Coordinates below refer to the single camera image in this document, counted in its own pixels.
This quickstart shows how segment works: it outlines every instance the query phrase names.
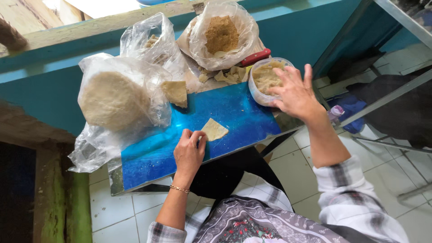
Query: hand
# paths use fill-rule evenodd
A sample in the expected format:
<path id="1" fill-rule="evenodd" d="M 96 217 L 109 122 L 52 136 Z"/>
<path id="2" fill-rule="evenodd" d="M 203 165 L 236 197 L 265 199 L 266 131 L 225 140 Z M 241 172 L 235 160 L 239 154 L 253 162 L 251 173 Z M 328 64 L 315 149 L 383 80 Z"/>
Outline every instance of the hand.
<path id="1" fill-rule="evenodd" d="M 295 67 L 286 66 L 285 71 L 274 68 L 273 71 L 282 80 L 282 87 L 272 87 L 268 91 L 279 95 L 282 100 L 274 100 L 271 106 L 278 107 L 286 114 L 308 122 L 316 115 L 325 113 L 325 108 L 315 98 L 312 89 L 312 67 L 305 65 L 305 80 Z"/>
<path id="2" fill-rule="evenodd" d="M 206 133 L 203 131 L 192 132 L 184 129 L 177 146 L 174 149 L 177 172 L 174 176 L 173 185 L 183 189 L 189 189 L 199 167 L 203 163 L 206 149 Z"/>

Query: woman's left hand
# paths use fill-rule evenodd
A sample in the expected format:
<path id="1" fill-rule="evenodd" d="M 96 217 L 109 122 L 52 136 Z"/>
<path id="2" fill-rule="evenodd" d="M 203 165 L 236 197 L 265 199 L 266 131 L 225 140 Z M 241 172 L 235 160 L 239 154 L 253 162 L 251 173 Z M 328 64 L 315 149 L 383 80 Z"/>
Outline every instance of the woman's left hand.
<path id="1" fill-rule="evenodd" d="M 184 129 L 177 146 L 174 149 L 177 172 L 173 185 L 183 189 L 189 189 L 199 167 L 203 163 L 206 149 L 206 133 L 203 131 L 192 132 Z"/>

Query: shirt sleeve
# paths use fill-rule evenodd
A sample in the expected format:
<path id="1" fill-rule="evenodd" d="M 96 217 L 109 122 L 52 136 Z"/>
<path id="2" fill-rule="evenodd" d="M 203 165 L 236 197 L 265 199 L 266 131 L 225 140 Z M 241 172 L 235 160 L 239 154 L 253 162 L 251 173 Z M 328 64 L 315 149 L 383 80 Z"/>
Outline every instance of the shirt sleeve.
<path id="1" fill-rule="evenodd" d="M 408 243 L 397 220 L 390 217 L 366 181 L 357 156 L 328 167 L 313 168 L 322 192 L 322 223 L 351 227 L 378 242 Z"/>
<path id="2" fill-rule="evenodd" d="M 147 243 L 184 243 L 187 232 L 153 222 L 149 226 Z"/>

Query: black pants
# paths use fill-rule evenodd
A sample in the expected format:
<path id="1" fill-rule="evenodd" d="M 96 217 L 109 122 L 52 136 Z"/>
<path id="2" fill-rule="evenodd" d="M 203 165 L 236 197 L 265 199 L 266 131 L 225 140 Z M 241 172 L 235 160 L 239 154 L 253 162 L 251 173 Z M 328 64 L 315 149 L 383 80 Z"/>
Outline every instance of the black pants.
<path id="1" fill-rule="evenodd" d="M 240 182 L 244 171 L 263 178 L 286 194 L 270 166 L 254 147 L 201 166 L 192 182 L 191 192 L 205 198 L 228 198 Z"/>

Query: plaid shirt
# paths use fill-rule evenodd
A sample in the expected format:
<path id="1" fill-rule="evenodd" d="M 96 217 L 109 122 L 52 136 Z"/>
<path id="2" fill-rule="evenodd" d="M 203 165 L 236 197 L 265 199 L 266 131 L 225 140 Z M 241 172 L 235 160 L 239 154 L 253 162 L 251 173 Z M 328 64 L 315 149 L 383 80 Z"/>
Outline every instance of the plaid shirt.
<path id="1" fill-rule="evenodd" d="M 337 165 L 319 169 L 314 167 L 313 171 L 317 176 L 318 190 L 322 192 L 318 200 L 322 223 L 348 226 L 377 242 L 409 242 L 402 226 L 387 214 L 374 192 L 373 185 L 364 178 L 357 156 Z M 289 199 L 282 191 L 250 173 L 243 175 L 233 194 L 261 200 L 272 208 L 292 211 Z M 185 231 L 157 222 L 151 223 L 147 243 L 192 242 L 210 208 L 211 205 L 208 205 L 208 208 L 203 208 L 197 214 L 186 215 L 189 221 Z"/>

